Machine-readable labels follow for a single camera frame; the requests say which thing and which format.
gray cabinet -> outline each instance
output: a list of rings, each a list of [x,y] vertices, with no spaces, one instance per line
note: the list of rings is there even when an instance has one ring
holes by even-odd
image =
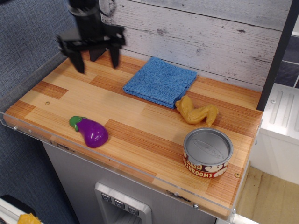
[[[108,186],[149,206],[153,224],[215,223],[216,218],[213,216],[163,192],[130,180],[63,149],[46,143],[44,146],[81,224],[104,223],[101,213],[103,208],[100,207],[94,190],[96,183]]]

blue towel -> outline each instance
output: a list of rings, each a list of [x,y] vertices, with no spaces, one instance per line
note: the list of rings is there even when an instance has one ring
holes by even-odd
[[[123,90],[148,101],[175,108],[196,79],[197,72],[168,64],[152,57],[128,81]]]

button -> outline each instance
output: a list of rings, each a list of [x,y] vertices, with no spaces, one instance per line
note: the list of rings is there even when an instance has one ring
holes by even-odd
[[[111,197],[108,195],[105,195],[102,193],[102,198],[106,201],[106,202],[111,202]]]
[[[124,203],[122,203],[122,202],[120,202],[120,201],[118,201],[118,200],[114,200],[115,201],[115,205],[117,206],[117,207],[119,207],[119,208],[121,208],[121,209],[125,209],[125,204]]]
[[[133,207],[131,207],[131,206],[128,207],[128,210],[129,210],[129,212],[132,213],[133,215],[136,215],[136,216],[139,215],[138,210],[135,209],[135,208],[133,208]]]

whitewashed wood panel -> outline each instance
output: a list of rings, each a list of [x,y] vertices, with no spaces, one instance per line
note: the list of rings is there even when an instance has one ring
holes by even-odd
[[[141,0],[141,2],[282,31],[292,0]]]
[[[118,0],[112,23],[126,28],[124,49],[263,86],[280,31]]]

toy eggplant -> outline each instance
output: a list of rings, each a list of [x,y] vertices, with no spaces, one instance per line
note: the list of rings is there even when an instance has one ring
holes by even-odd
[[[96,121],[85,117],[73,116],[70,125],[84,137],[85,144],[90,148],[97,148],[108,140],[105,127]]]

